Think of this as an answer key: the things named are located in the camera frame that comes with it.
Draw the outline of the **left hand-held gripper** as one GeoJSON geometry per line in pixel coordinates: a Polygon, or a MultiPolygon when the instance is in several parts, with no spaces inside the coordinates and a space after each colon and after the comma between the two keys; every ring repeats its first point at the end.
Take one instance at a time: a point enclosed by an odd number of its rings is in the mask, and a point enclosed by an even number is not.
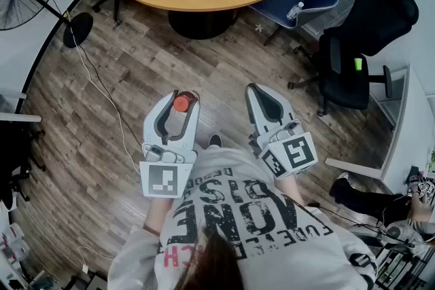
{"type": "Polygon", "coordinates": [[[143,195],[148,198],[181,198],[197,159],[193,147],[200,102],[197,98],[176,98],[178,92],[160,99],[143,122],[144,161],[139,166],[143,195]],[[168,140],[165,124],[173,106],[186,118],[180,134],[168,140]]]}

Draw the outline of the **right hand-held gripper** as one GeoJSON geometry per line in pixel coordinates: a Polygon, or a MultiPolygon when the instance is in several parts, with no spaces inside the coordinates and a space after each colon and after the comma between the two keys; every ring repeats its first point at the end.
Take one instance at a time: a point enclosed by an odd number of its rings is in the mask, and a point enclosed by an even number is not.
{"type": "Polygon", "coordinates": [[[254,155],[282,180],[297,175],[318,162],[310,132],[305,132],[299,120],[292,120],[290,102],[265,85],[250,83],[245,89],[250,122],[257,134],[250,138],[254,155]],[[291,122],[268,131],[268,123],[291,122]]]}

